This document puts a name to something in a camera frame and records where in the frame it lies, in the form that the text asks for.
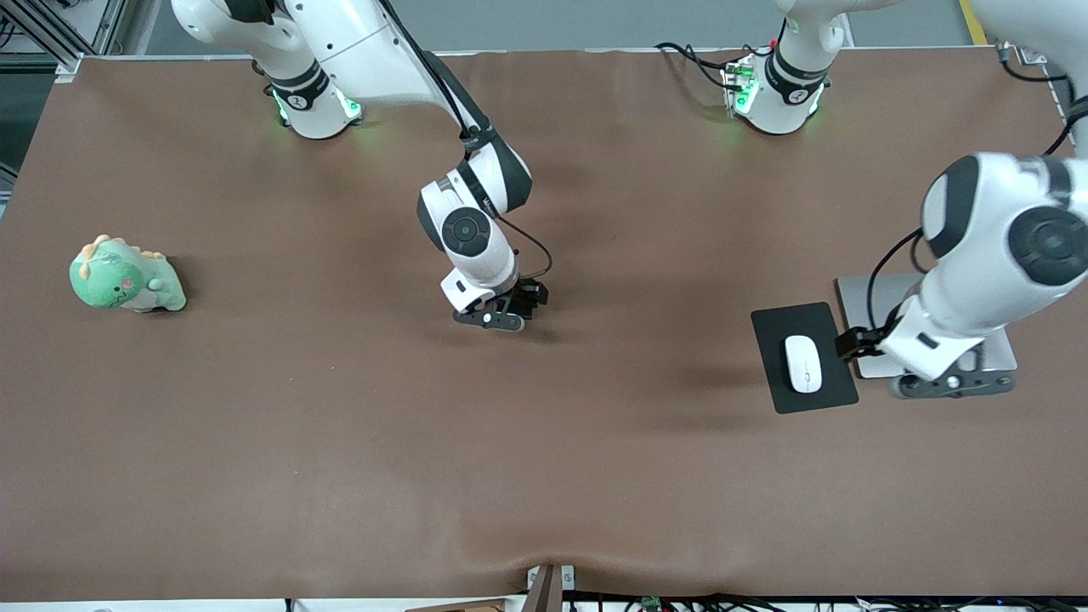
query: black cable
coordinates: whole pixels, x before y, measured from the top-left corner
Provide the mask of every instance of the black cable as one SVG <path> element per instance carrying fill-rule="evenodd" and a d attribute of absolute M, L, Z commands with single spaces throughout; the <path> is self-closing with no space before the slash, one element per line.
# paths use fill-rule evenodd
<path fill-rule="evenodd" d="M 914 236 L 913 241 L 911 241 L 911 266 L 914 266 L 914 269 L 923 274 L 929 271 L 928 269 L 923 268 L 922 264 L 918 264 L 918 243 L 922 242 L 922 238 L 924 237 L 925 236 L 919 233 L 918 235 Z"/>
<path fill-rule="evenodd" d="M 880 270 L 883 269 L 885 265 L 888 264 L 888 261 L 897 253 L 899 253 L 899 249 L 903 248 L 903 246 L 905 246 L 906 243 L 908 243 L 912 240 L 914 240 L 914 236 L 917 236 L 917 235 L 922 235 L 922 228 L 918 228 L 917 230 L 911 232 L 903 240 L 901 240 L 898 243 L 895 243 L 895 246 L 891 247 L 891 250 L 889 250 L 880 259 L 880 262 L 877 264 L 877 267 L 873 269 L 873 273 L 869 274 L 869 284 L 865 289 L 865 308 L 866 308 L 866 311 L 869 315 L 869 328 L 873 329 L 873 330 L 877 329 L 877 321 L 876 321 L 876 318 L 873 316 L 873 285 L 876 284 L 876 282 L 877 282 L 877 274 L 879 274 Z"/>
<path fill-rule="evenodd" d="M 1026 83 L 1055 83 L 1058 81 L 1067 81 L 1070 78 L 1067 74 L 1062 74 L 1059 76 L 1028 76 L 1026 74 L 1021 74 L 1015 70 L 1013 70 L 1011 65 L 1009 65 L 1007 60 L 1001 62 L 1001 68 L 1005 69 L 1005 72 L 1009 73 L 1009 76 L 1012 76 L 1017 81 L 1024 81 Z"/>
<path fill-rule="evenodd" d="M 749 51 L 750 53 L 752 53 L 753 56 L 755 56 L 757 58 L 766 58 L 766 57 L 772 56 L 775 53 L 774 49 L 761 53 L 757 49 L 753 49 L 751 45 L 744 45 L 744 46 L 741 47 L 741 49 L 744 49 L 745 51 Z"/>
<path fill-rule="evenodd" d="M 735 597 L 738 597 L 742 601 L 747 602 L 751 605 L 755 605 L 756 608 L 763 608 L 765 610 L 769 610 L 770 612 L 786 612 L 781 608 L 778 608 L 777 605 L 775 605 L 775 604 L 772 604 L 772 603 L 770 603 L 768 601 L 764 601 L 764 600 L 755 598 L 755 597 L 749 597 L 746 595 L 735 596 Z"/>
<path fill-rule="evenodd" d="M 672 49 L 672 50 L 679 52 L 681 56 L 688 58 L 689 60 L 691 60 L 693 62 L 698 62 L 698 63 L 705 65 L 706 68 L 713 68 L 715 70 L 721 70 L 721 69 L 726 68 L 726 64 L 724 64 L 724 63 L 719 64 L 719 63 L 716 63 L 716 62 L 712 62 L 709 60 L 701 59 L 698 56 L 695 54 L 694 50 L 691 51 L 690 54 L 689 54 L 688 49 L 692 48 L 691 45 L 688 45 L 687 47 L 681 47 L 681 46 L 677 45 L 676 42 L 658 42 L 657 45 L 654 45 L 654 48 L 655 49 L 663 49 L 663 50 L 664 49 Z"/>
<path fill-rule="evenodd" d="M 975 599 L 972 599 L 969 601 L 965 601 L 963 603 L 956 603 L 954 605 L 944 605 L 942 608 L 944 610 L 948 610 L 949 612 L 956 612 L 959 610 L 963 610 L 964 608 L 966 608 L 968 605 L 975 605 L 975 604 L 981 603 L 984 601 L 986 601 L 985 597 L 976 597 Z"/>
<path fill-rule="evenodd" d="M 11 42 L 11 37 L 15 36 L 15 24 L 12 23 L 7 15 L 0 15 L 0 38 L 3 38 L 4 30 L 8 32 L 8 37 L 4 38 L 3 41 L 0 41 L 0 49 Z"/>
<path fill-rule="evenodd" d="M 382 9 L 384 9 L 385 12 L 388 13 L 390 19 L 392 19 L 393 23 L 397 25 L 397 28 L 400 29 L 401 34 L 404 34 L 405 40 L 408 42 L 408 46 L 411 47 L 412 51 L 416 53 L 416 57 L 418 57 L 419 61 L 423 64 L 423 68 L 426 69 L 428 74 L 431 75 L 431 78 L 433 78 L 435 84 L 438 86 L 438 89 L 442 91 L 442 96 L 446 99 L 446 103 L 448 103 L 449 108 L 453 109 L 454 117 L 457 118 L 457 123 L 460 124 L 461 126 L 461 138 L 462 139 L 468 138 L 469 126 L 467 123 L 465 123 L 465 118 L 461 117 L 460 109 L 457 108 L 457 101 L 454 99 L 453 93 L 449 91 L 449 86 L 446 85 L 446 82 L 443 81 L 441 76 L 438 76 L 438 73 L 434 70 L 434 66 L 431 65 L 430 61 L 428 61 L 426 56 L 423 54 L 423 50 L 416 42 L 416 38 L 412 37 L 410 32 L 408 32 L 408 28 L 405 27 L 405 24 L 400 21 L 400 16 L 397 15 L 396 10 L 393 9 L 393 4 L 390 3 L 388 0 L 378 0 L 378 2 L 382 5 Z"/>
<path fill-rule="evenodd" d="M 712 75 L 709 72 L 706 71 L 706 66 L 703 65 L 703 60 L 701 60 L 700 57 L 695 53 L 695 49 L 693 49 L 691 45 L 688 45 L 688 47 L 685 47 L 685 49 L 688 49 L 688 52 L 691 53 L 691 58 L 690 59 L 694 60 L 695 65 L 698 66 L 700 72 L 703 73 L 703 76 L 705 76 L 707 81 L 709 81 L 710 83 L 714 83 L 718 87 L 721 87 L 722 89 L 727 89 L 729 91 L 742 91 L 743 90 L 743 88 L 740 87 L 739 85 L 729 85 L 727 83 L 722 83 L 722 82 L 718 81 L 717 78 L 715 78 L 714 75 Z"/>
<path fill-rule="evenodd" d="M 544 274 L 548 273 L 552 270 L 552 264 L 553 264 L 552 252 L 548 250 L 546 246 L 544 246 L 544 243 L 542 243 L 541 241 L 539 241 L 535 237 L 533 237 L 532 234 L 530 234 L 529 232 L 527 232 L 527 231 L 522 230 L 521 228 L 515 225 L 514 223 L 507 221 L 505 217 L 496 217 L 496 219 L 498 219 L 499 221 L 502 221 L 503 223 L 505 223 L 508 228 L 510 228 L 515 232 L 518 232 L 519 234 L 521 234 L 521 235 L 526 236 L 527 238 L 529 238 L 529 242 L 535 244 L 541 250 L 544 252 L 544 255 L 547 257 L 547 266 L 545 266 L 543 270 L 540 270 L 537 272 L 533 272 L 532 274 L 522 274 L 521 276 L 522 279 L 526 279 L 526 280 L 539 279 L 539 278 L 543 277 Z"/>
<path fill-rule="evenodd" d="M 757 599 L 754 599 L 754 598 L 751 598 L 751 597 L 732 596 L 732 595 L 726 595 L 726 593 L 720 593 L 720 592 L 719 593 L 714 593 L 710 597 L 712 597 L 712 600 L 714 601 L 714 604 L 715 604 L 716 608 L 720 609 L 720 603 L 721 602 L 728 603 L 729 608 L 726 609 L 726 612 L 728 612 L 729 610 L 733 610 L 734 608 L 740 608 L 741 610 L 744 610 L 745 612 L 758 612 L 758 610 L 756 610 L 755 608 L 753 608 L 753 605 L 758 607 L 758 608 L 764 608 L 766 610 L 772 610 L 775 612 L 783 612 L 782 610 L 780 610 L 778 608 L 775 608 L 774 605 L 771 605 L 771 604 L 769 604 L 769 603 L 767 603 L 765 601 L 761 601 L 761 600 L 757 600 Z"/>
<path fill-rule="evenodd" d="M 1027 599 L 1023 599 L 1023 598 L 1019 598 L 1019 597 L 1002 597 L 1001 599 L 1003 599 L 1007 603 L 1015 603 L 1016 605 L 1023 605 L 1024 608 L 1030 608 L 1031 610 L 1035 610 L 1035 612 L 1044 612 L 1044 610 L 1046 610 L 1044 607 L 1042 607 L 1042 605 L 1040 605 L 1040 604 L 1038 604 L 1038 603 L 1036 603 L 1034 601 L 1030 601 L 1030 600 L 1027 600 Z"/>
<path fill-rule="evenodd" d="M 1073 131 L 1073 124 L 1074 123 L 1076 123 L 1076 120 L 1073 120 L 1070 123 L 1065 124 L 1065 127 L 1062 128 L 1062 133 L 1059 134 L 1058 138 L 1054 139 L 1054 143 L 1052 145 L 1050 145 L 1049 147 L 1047 147 L 1047 150 L 1044 150 L 1042 152 L 1043 157 L 1046 157 L 1048 155 L 1054 155 L 1054 151 L 1058 150 L 1058 147 L 1061 147 L 1062 143 L 1065 142 L 1065 138 L 1070 137 L 1070 132 Z"/>

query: green led light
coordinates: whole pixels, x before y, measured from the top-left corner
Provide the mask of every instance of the green led light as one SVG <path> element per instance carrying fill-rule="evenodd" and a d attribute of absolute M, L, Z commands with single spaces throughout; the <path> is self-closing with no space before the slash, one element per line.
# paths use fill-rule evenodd
<path fill-rule="evenodd" d="M 283 108 L 283 100 L 280 99 L 280 94 L 272 91 L 272 99 L 275 100 L 275 106 L 280 107 L 280 118 L 283 119 L 284 123 L 288 121 L 287 109 Z"/>
<path fill-rule="evenodd" d="M 819 89 L 817 89 L 816 94 L 813 95 L 813 103 L 812 103 L 811 107 L 808 107 L 808 114 L 815 113 L 816 110 L 819 108 L 819 97 L 823 96 L 823 95 L 824 95 L 824 88 L 823 87 L 820 87 Z"/>
<path fill-rule="evenodd" d="M 339 89 L 336 90 L 336 97 L 339 98 L 341 106 L 344 107 L 344 112 L 347 113 L 348 119 L 355 119 L 362 114 L 362 107 L 359 106 L 359 102 L 347 99 Z"/>
<path fill-rule="evenodd" d="M 759 82 L 752 77 L 749 79 L 747 85 L 744 86 L 744 90 L 737 94 L 737 112 L 745 113 L 752 110 L 752 100 L 755 99 L 755 95 L 759 93 Z"/>

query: floor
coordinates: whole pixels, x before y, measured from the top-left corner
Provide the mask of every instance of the floor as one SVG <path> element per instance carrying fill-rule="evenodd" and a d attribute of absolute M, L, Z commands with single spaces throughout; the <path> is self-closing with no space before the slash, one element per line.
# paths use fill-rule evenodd
<path fill-rule="evenodd" d="M 781 20 L 769 0 L 399 0 L 397 9 L 420 45 L 436 51 L 646 48 L 665 40 L 740 47 L 765 42 Z M 957 0 L 911 0 L 854 13 L 850 23 L 858 47 L 970 44 Z M 169 0 L 129 0 L 121 28 L 113 49 L 125 54 L 237 53 L 188 36 Z M 16 171 L 51 81 L 49 75 L 4 74 L 0 53 L 0 162 Z"/>

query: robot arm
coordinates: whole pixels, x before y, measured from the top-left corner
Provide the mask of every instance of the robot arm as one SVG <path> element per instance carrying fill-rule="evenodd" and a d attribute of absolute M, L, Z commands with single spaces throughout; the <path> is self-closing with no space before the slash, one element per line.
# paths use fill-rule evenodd
<path fill-rule="evenodd" d="M 741 59 L 727 83 L 729 107 L 755 128 L 788 134 L 816 112 L 831 63 L 845 41 L 842 15 L 874 11 L 903 0 L 774 0 L 784 15 L 770 52 Z"/>
<path fill-rule="evenodd" d="M 1088 272 L 1088 162 L 976 154 L 929 188 L 923 233 L 937 266 L 876 345 L 925 380 Z"/>
<path fill-rule="evenodd" d="M 454 306 L 455 319 L 518 331 L 532 318 L 533 308 L 547 303 L 543 285 L 520 277 L 516 255 L 496 223 L 529 198 L 532 176 L 528 167 L 442 60 L 419 48 L 387 0 L 173 2 L 175 13 L 178 5 L 190 5 L 196 7 L 190 12 L 228 15 L 222 32 L 245 29 L 245 36 L 209 36 L 206 41 L 252 53 L 277 94 L 283 79 L 265 65 L 274 63 L 272 58 L 259 54 L 269 40 L 283 44 L 282 36 L 290 35 L 297 44 L 290 47 L 292 52 L 300 58 L 295 63 L 309 60 L 309 72 L 318 74 L 319 100 L 342 96 L 356 106 L 423 103 L 445 110 L 458 124 L 465 159 L 423 187 L 417 212 L 428 236 L 454 265 L 441 286 Z M 281 26 L 282 34 L 273 32 Z M 294 76 L 287 81 L 300 79 Z M 317 106 L 298 91 L 285 91 L 281 97 L 296 112 L 299 107 L 310 111 Z M 297 130 L 297 120 L 290 121 Z"/>
<path fill-rule="evenodd" d="M 361 110 L 329 82 L 298 26 L 268 0 L 172 0 L 181 26 L 201 42 L 246 51 L 272 86 L 285 121 L 307 138 L 329 138 Z"/>

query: cable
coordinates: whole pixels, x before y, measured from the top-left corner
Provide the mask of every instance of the cable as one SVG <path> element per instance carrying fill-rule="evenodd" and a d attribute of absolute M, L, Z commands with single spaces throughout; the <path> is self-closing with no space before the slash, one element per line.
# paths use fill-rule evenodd
<path fill-rule="evenodd" d="M 705 76 L 706 79 L 709 81 L 710 83 L 714 83 L 718 87 L 721 87 L 722 89 L 727 89 L 729 91 L 741 91 L 742 90 L 742 88 L 739 87 L 739 86 L 737 86 L 737 85 L 729 85 L 729 84 L 726 84 L 726 83 L 722 83 L 722 82 L 718 81 L 717 78 L 714 77 L 714 75 L 712 75 L 709 72 L 707 72 L 706 69 L 708 69 L 708 68 L 709 69 L 714 69 L 714 70 L 722 70 L 724 68 L 726 68 L 726 64 L 719 64 L 719 63 L 710 62 L 710 61 L 707 61 L 707 60 L 704 60 L 704 59 L 700 58 L 698 53 L 695 52 L 695 49 L 691 45 L 688 45 L 688 46 L 684 46 L 684 47 L 681 48 L 676 42 L 660 42 L 658 45 L 655 45 L 654 48 L 655 49 L 676 49 L 685 59 L 688 59 L 689 61 L 695 62 L 695 65 L 698 66 L 700 72 L 702 72 L 703 76 Z"/>
<path fill-rule="evenodd" d="M 879 608 L 870 608 L 870 612 L 959 612 L 968 605 L 975 605 L 987 599 L 988 598 L 986 597 L 976 597 L 975 599 L 964 601 L 963 603 L 944 604 L 940 600 L 934 601 L 926 598 L 918 599 L 916 602 L 899 601 L 888 598 L 873 598 L 869 599 L 869 603 L 880 605 Z"/>
<path fill-rule="evenodd" d="M 1007 60 L 1001 62 L 1001 68 L 1005 69 L 1005 72 L 1009 73 L 1009 76 L 1012 76 L 1017 81 L 1024 81 L 1026 83 L 1055 83 L 1058 81 L 1067 81 L 1070 78 L 1067 74 L 1062 74 L 1059 76 L 1027 76 L 1026 74 L 1021 74 L 1015 70 L 1013 70 L 1012 66 L 1009 65 Z"/>
<path fill-rule="evenodd" d="M 724 63 L 719 64 L 719 63 L 712 62 L 709 60 L 701 59 L 698 56 L 695 54 L 694 50 L 692 50 L 692 51 L 689 52 L 689 49 L 692 48 L 691 45 L 688 45 L 687 47 L 681 47 L 681 46 L 677 45 L 676 42 L 658 42 L 657 45 L 654 45 L 654 48 L 655 49 L 663 49 L 663 50 L 664 49 L 672 49 L 672 50 L 679 52 L 681 56 L 688 58 L 689 60 L 691 60 L 693 62 L 698 62 L 698 63 L 705 65 L 706 68 L 713 68 L 715 70 L 721 70 L 721 69 L 726 68 L 726 64 L 724 64 Z"/>
<path fill-rule="evenodd" d="M 547 266 L 545 266 L 543 270 L 540 270 L 537 272 L 533 272 L 532 274 L 523 274 L 521 277 L 522 279 L 526 279 L 526 280 L 539 279 L 539 278 L 543 277 L 544 274 L 548 273 L 552 270 L 552 264 L 553 264 L 552 252 L 548 250 L 546 246 L 544 246 L 544 243 L 542 243 L 541 241 L 539 241 L 535 237 L 533 237 L 529 232 L 527 232 L 527 231 L 522 230 L 521 228 L 515 225 L 514 223 L 507 221 L 505 217 L 496 217 L 496 219 L 498 219 L 499 221 L 502 221 L 503 223 L 505 223 L 508 228 L 510 228 L 515 232 L 518 232 L 519 234 L 521 234 L 521 235 L 526 236 L 527 238 L 529 238 L 529 242 L 535 244 L 541 250 L 544 252 L 544 255 L 547 257 Z M 625 610 L 623 612 L 630 612 L 630 605 L 628 607 L 628 610 Z"/>
<path fill-rule="evenodd" d="M 922 238 L 924 237 L 925 236 L 919 233 L 914 236 L 913 241 L 911 241 L 911 266 L 914 266 L 914 269 L 923 274 L 929 271 L 928 269 L 923 268 L 922 264 L 918 264 L 918 243 L 922 242 Z"/>
<path fill-rule="evenodd" d="M 706 66 L 703 65 L 703 60 L 701 60 L 698 58 L 698 56 L 695 54 L 695 49 L 693 49 L 691 45 L 688 45 L 688 47 L 685 47 L 685 48 L 688 49 L 688 52 L 691 53 L 691 59 L 693 59 L 695 61 L 695 65 L 698 66 L 700 72 L 703 73 L 703 76 L 705 76 L 707 81 L 709 81 L 710 83 L 714 83 L 718 87 L 721 87 L 722 89 L 727 89 L 729 91 L 742 91 L 743 90 L 743 88 L 740 87 L 740 86 L 738 86 L 738 85 L 729 85 L 727 83 L 722 83 L 722 82 L 718 81 L 717 78 L 715 78 L 714 75 L 712 75 L 709 72 L 706 72 Z"/>
<path fill-rule="evenodd" d="M 8 37 L 0 41 L 0 49 L 11 42 L 11 37 L 15 36 L 15 24 L 12 23 L 7 15 L 0 15 L 0 38 L 3 38 L 4 30 L 7 30 Z"/>
<path fill-rule="evenodd" d="M 1054 151 L 1058 150 L 1058 147 L 1062 146 L 1062 143 L 1065 142 L 1065 138 L 1070 137 L 1070 132 L 1073 131 L 1073 124 L 1076 122 L 1077 120 L 1074 119 L 1073 121 L 1065 124 L 1065 127 L 1062 128 L 1062 133 L 1058 135 L 1056 139 L 1054 139 L 1054 144 L 1047 147 L 1047 150 L 1042 152 L 1043 157 L 1048 155 L 1054 155 Z"/>
<path fill-rule="evenodd" d="M 750 53 L 752 53 L 753 56 L 755 56 L 757 58 L 766 58 L 768 56 L 775 54 L 775 50 L 774 49 L 770 49 L 767 52 L 761 53 L 758 50 L 753 49 L 751 45 L 744 45 L 744 46 L 741 47 L 741 49 L 743 49 L 745 51 L 749 51 Z"/>
<path fill-rule="evenodd" d="M 906 243 L 911 242 L 912 240 L 914 240 L 915 236 L 918 236 L 918 235 L 922 235 L 922 228 L 918 228 L 917 230 L 911 232 L 903 240 L 901 240 L 898 243 L 895 243 L 895 246 L 891 247 L 891 250 L 889 250 L 880 259 L 880 262 L 877 264 L 877 267 L 873 269 L 873 273 L 869 274 L 869 284 L 865 289 L 865 308 L 866 308 L 866 311 L 869 315 L 869 328 L 873 329 L 873 330 L 877 329 L 877 321 L 876 321 L 876 318 L 873 316 L 873 285 L 876 284 L 876 282 L 877 282 L 877 274 L 879 274 L 880 270 L 883 269 L 885 265 L 888 264 L 888 261 L 897 253 L 899 253 L 899 249 L 903 248 L 903 246 L 905 246 Z"/>
<path fill-rule="evenodd" d="M 405 27 L 405 24 L 400 21 L 400 16 L 397 15 L 396 10 L 393 9 L 393 4 L 390 3 L 388 0 L 378 0 L 378 2 L 382 5 L 382 9 L 384 9 L 385 12 L 390 14 L 390 19 L 393 20 L 393 23 L 395 23 L 397 28 L 400 29 L 400 33 L 404 34 L 405 40 L 408 42 L 408 46 L 411 47 L 412 51 L 416 53 L 416 57 L 419 58 L 420 63 L 423 64 L 423 68 L 426 70 L 428 74 L 431 75 L 431 78 L 433 78 L 435 84 L 438 86 L 438 89 L 442 91 L 442 96 L 446 99 L 446 103 L 449 105 L 449 108 L 454 111 L 454 117 L 457 118 L 457 123 L 460 124 L 461 126 L 461 139 L 468 138 L 469 126 L 467 123 L 465 123 L 465 118 L 461 117 L 460 109 L 457 108 L 457 101 L 454 99 L 453 93 L 449 91 L 449 86 L 446 85 L 446 82 L 443 81 L 441 76 L 438 76 L 438 73 L 434 70 L 434 66 L 431 65 L 430 61 L 428 61 L 426 56 L 423 54 L 423 50 L 420 49 L 419 45 L 416 42 L 416 38 L 412 37 L 410 32 L 408 32 L 408 28 Z"/>

